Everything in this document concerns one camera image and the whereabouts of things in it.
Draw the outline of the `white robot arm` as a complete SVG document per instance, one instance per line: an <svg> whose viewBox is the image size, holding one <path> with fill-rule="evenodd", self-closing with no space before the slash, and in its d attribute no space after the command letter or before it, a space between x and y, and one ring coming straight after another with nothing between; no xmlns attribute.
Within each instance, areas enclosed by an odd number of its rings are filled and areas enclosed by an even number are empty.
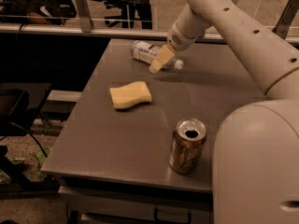
<svg viewBox="0 0 299 224"><path fill-rule="evenodd" d="M187 0L150 66L160 71L214 27L263 100L239 107L215 136L212 188L215 224L299 224L298 51L235 4Z"/></svg>

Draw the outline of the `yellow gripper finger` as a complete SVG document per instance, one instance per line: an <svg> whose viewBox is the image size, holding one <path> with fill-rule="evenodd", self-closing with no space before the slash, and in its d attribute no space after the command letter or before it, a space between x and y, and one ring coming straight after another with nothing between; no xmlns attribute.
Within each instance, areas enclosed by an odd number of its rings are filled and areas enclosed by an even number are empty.
<svg viewBox="0 0 299 224"><path fill-rule="evenodd" d="M151 65L149 70L152 74L159 72L166 64L168 64L175 56L175 51L172 45L163 45Z"/></svg>

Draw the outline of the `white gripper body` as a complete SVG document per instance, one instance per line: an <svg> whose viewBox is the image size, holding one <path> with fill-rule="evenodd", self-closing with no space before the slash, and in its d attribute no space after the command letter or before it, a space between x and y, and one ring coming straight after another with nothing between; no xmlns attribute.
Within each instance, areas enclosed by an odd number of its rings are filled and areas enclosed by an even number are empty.
<svg viewBox="0 0 299 224"><path fill-rule="evenodd" d="M184 35L174 23L171 29L167 33L167 42L173 47L176 51L183 51L192 45L198 38L201 38L205 35L205 31L199 31L195 34L195 37L188 38Z"/></svg>

